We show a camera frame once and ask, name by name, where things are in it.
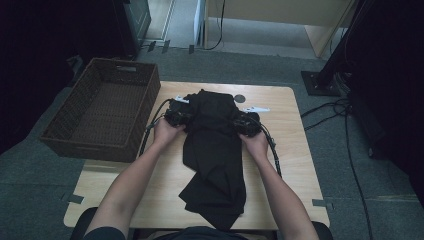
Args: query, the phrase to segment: gray carpet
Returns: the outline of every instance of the gray carpet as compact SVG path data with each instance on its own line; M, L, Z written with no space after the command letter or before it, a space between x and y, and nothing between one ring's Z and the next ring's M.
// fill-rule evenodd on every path
M334 97L311 97L301 70L319 71L322 60L257 56L187 49L142 51L137 61L157 63L163 81L236 83L291 87L301 113ZM83 160L57 157L38 141L70 89L64 89L30 135L0 156L0 239L68 239L63 224L67 203L61 200L75 188ZM333 114L323 109L307 116L309 126ZM307 131L308 143L336 240L369 239L367 222L346 150L344 118L329 120ZM390 161L372 160L354 116L348 127L353 163L364 192L374 239L422 239L424 210L407 176Z

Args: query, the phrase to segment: wooden table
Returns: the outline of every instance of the wooden table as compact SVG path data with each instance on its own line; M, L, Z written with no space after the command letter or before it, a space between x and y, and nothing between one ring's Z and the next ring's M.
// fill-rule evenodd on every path
M322 200L323 197L292 89L181 82L161 84L153 113L165 99L197 93L200 89L232 95L242 94L246 97L246 102L237 104L240 109L252 106L270 108L271 112L260 113L260 117L277 144L276 151L280 158L283 178L298 194L311 219L329 226L326 208L312 204L312 199ZM160 157L131 221L132 228L211 226L199 214L186 211L185 202L178 197L194 175L194 172L182 163L185 137L185 134L179 135ZM152 138L151 135L147 145L151 143ZM274 165L271 151L268 157ZM74 192L75 195L84 197L84 200L81 204L69 204L64 218L65 225L75 226L84 210L97 207L112 181L127 166L128 163L87 160ZM243 171L247 191L245 212L232 229L276 230L277 226L272 218L259 172L244 147Z

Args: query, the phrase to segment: black cloth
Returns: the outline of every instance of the black cloth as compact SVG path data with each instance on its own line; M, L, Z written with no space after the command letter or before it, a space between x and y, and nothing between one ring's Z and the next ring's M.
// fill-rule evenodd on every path
M124 234L114 227L96 228L84 236L83 240L125 240Z
M244 212L241 140L233 127L240 111L230 94L201 90L188 95L194 118L187 124L183 163L196 171L180 193L185 209L228 230Z

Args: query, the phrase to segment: power cord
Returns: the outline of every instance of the power cord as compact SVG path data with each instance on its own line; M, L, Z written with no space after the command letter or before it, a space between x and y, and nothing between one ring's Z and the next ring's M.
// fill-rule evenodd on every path
M334 80L337 82L340 89L343 90L346 94L350 92L350 88L347 86L347 80L350 77L352 77L351 73L345 73L345 72L335 72L334 73Z
M347 153L349 155L349 163L350 163L350 167L352 168L352 172L353 172L353 176L355 178L356 185L358 186L358 191L359 191L359 195L361 196L362 206L364 207L365 218L367 219L368 235L370 236L370 240L373 240L374 237L372 235L371 222L370 222L370 217L369 217L369 214L368 214L367 203L365 201L364 193L362 192L361 185L359 184L359 180L358 180L358 176L356 175L355 167L353 166L352 153L350 151L350 142L349 142L349 131L348 131L348 125L347 125L347 118L348 118L348 112L345 114L345 132L346 132Z
M312 129L312 128L318 126L318 125L320 125L321 123L323 123L323 122L325 122L327 120L330 120L332 118L335 118L337 116L345 116L347 114L346 113L346 109L347 109L346 107L348 105L349 105L349 100L346 99L346 98L342 98L342 99L339 99L339 100L337 100L335 102L324 103L324 104L322 104L319 107L316 107L316 108L313 108L313 109L311 109L309 111L306 111L305 113L303 113L302 115L300 115L301 118L304 118L307 115L309 115L309 114L311 114L311 113L313 113L313 112L315 112L315 111L317 111L317 110L319 110L319 109L321 109L323 107L328 107L328 106L333 107L333 111L334 111L335 114L332 115L332 116L330 116L330 117L326 117L326 118L322 119L321 121L319 121L319 122L317 122L315 124L312 124L312 125L310 125L308 127L305 127L304 130L305 131L308 131L308 130L310 130L310 129Z
M283 176L281 175L280 159L278 158L277 151L275 150L276 144L274 138L271 137L268 128L266 128L265 125L250 116L244 115L244 117L249 118L249 120L256 123L260 127L261 131L265 134L266 140L268 141L269 147L271 148L272 155L274 156L275 169L277 170L278 175L280 175L280 177L282 178Z
M223 23L223 21L224 21L224 12L225 12L225 0L224 0L224 2L222 3L222 11L221 11L221 27L220 27L220 30L221 30L221 36L219 37L219 40L218 40L218 42L216 43L216 45L215 45L214 47L206 48L205 50L213 50L213 49L215 49L216 47L218 47L218 45L221 43L221 41L222 41L222 23Z
M333 116L331 116L331 117L324 118L323 120L319 121L316 124L313 124L313 125L311 125L309 127L306 127L305 128L305 131L307 131L307 130L313 128L313 127L318 126L319 124L327 121L328 119L334 118L336 116L344 116L344 118L345 118L345 133L346 133L346 147L347 147L347 152L348 152L348 156L349 156L349 164L350 164L350 167L351 167L352 172L353 172L353 176L354 176L354 179L355 179L356 186L358 187L359 195L360 195L361 201L362 201L362 206L364 208L365 218L367 220L368 235L370 237L370 240L373 240L374 237L373 237L373 234L372 234L371 222L370 222L370 218L369 218L367 203L365 201L365 197L364 197L364 193L362 191L361 185L359 184L358 176L356 174L356 170L355 170L355 167L353 165L352 153L351 153L351 150L350 150L349 129L348 129L347 119L348 119L348 116L349 116L349 114L350 114L350 112L352 110L352 105L349 103L349 100L348 99L339 99L339 100L337 100L335 102L324 103L321 106L318 106L318 107L313 108L313 109L311 109L309 111L306 111L305 113L303 113L301 115L301 118L303 118L303 117L309 115L310 113L313 113L313 112L315 112L315 111L317 111L317 110L319 110L319 109L321 109L323 107L327 107L327 106L332 106L333 107L333 111L336 114L333 115ZM337 107L342 107L343 110L338 111L337 110Z
M150 122L150 124L146 127L146 134L144 134L144 138L143 138L143 143L141 144L141 148L140 148L140 154L139 156L141 156L141 154L144 153L144 148L146 147L146 143L147 143L147 139L149 138L150 135L150 130L152 130L152 128L155 127L156 122L163 117L162 115L157 117L160 110L162 109L163 105L165 105L165 103L167 102L171 102L174 99L166 99L165 101L163 101L163 103L159 106L158 110L156 111L155 115L153 116L153 120Z

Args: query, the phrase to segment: brown woven basket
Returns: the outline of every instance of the brown woven basket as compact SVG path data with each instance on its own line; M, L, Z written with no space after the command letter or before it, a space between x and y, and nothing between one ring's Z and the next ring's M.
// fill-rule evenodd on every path
M132 162L159 89L156 64L95 58L40 140L62 157Z

